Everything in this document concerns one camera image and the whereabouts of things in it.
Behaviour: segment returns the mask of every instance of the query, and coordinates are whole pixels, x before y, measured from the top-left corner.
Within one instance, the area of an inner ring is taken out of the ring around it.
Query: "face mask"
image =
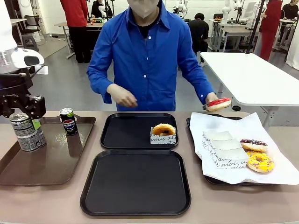
[[[131,9],[140,17],[149,16],[157,7],[159,0],[128,0]]]

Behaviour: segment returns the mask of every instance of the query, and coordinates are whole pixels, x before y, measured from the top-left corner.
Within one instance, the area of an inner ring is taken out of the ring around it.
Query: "glazed donut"
[[[153,128],[153,134],[155,135],[173,135],[176,133],[176,129],[169,124],[159,124]]]
[[[210,112],[221,110],[225,107],[228,107],[232,103],[230,98],[221,98],[214,100],[211,103],[206,105],[206,110]]]
[[[242,139],[240,141],[242,148],[246,150],[256,151],[256,152],[266,152],[268,145],[263,141],[251,140],[251,139]]]
[[[249,151],[247,166],[259,173],[268,173],[274,168],[274,162],[266,153]]]

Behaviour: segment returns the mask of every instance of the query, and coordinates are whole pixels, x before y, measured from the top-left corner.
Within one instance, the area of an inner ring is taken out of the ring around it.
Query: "red donut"
[[[232,103],[232,100],[230,98],[221,98],[218,100],[214,100],[211,103],[206,105],[206,110],[207,111],[218,111],[221,110],[225,107],[228,107]]]

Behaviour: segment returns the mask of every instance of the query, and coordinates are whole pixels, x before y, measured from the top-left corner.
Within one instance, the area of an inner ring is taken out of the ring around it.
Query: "blue shirt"
[[[213,92],[192,50],[188,25],[167,12],[163,4],[160,18],[146,40],[134,23],[130,8],[103,26],[87,74],[92,90],[101,94],[107,104],[112,103],[106,92],[113,83],[107,79],[112,60],[114,83],[130,91],[138,103],[136,108],[117,105],[118,111],[175,111],[178,66],[202,104],[207,94]]]

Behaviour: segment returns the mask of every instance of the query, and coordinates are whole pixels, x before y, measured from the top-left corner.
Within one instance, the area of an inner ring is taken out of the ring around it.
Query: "beverage can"
[[[76,133],[78,133],[73,109],[64,108],[59,113],[65,129],[65,133],[67,135],[75,135]]]
[[[27,114],[17,112],[11,114],[9,120],[23,151],[31,152],[46,144],[46,138],[38,119],[32,120]]]

